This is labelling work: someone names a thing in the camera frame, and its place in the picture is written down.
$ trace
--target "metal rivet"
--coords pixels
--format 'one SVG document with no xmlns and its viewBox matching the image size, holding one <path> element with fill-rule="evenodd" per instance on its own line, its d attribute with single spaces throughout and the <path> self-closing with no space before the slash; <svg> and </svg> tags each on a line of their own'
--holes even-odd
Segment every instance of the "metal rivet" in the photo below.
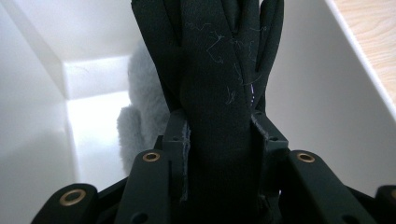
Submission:
<svg viewBox="0 0 396 224">
<path fill-rule="evenodd" d="M 303 152 L 297 154 L 297 159 L 299 159 L 300 161 L 303 161 L 303 162 L 314 162 L 315 161 L 315 158 L 313 156 L 303 153 Z"/>
<path fill-rule="evenodd" d="M 148 152 L 143 156 L 143 161 L 157 161 L 160 159 L 160 154 L 156 152 Z"/>
<path fill-rule="evenodd" d="M 78 194 L 78 197 L 72 200 L 68 200 L 67 197 L 74 193 Z M 63 206 L 71 206 L 73 204 L 81 202 L 81 200 L 85 198 L 85 195 L 87 195 L 87 193 L 83 189 L 72 189 L 62 195 L 59 203 Z"/>
<path fill-rule="evenodd" d="M 390 195 L 392 195 L 393 199 L 396 200 L 396 189 L 394 189 Z"/>
</svg>

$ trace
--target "fur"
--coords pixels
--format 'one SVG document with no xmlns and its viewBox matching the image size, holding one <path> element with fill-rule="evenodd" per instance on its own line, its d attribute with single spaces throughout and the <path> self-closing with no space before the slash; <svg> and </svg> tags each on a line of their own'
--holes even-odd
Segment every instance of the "fur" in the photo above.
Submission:
<svg viewBox="0 0 396 224">
<path fill-rule="evenodd" d="M 169 120 L 157 70 L 143 40 L 137 44 L 131 57 L 128 81 L 132 104 L 121 110 L 117 120 L 120 155 L 127 175 L 135 156 L 141 151 L 153 149 Z"/>
</svg>

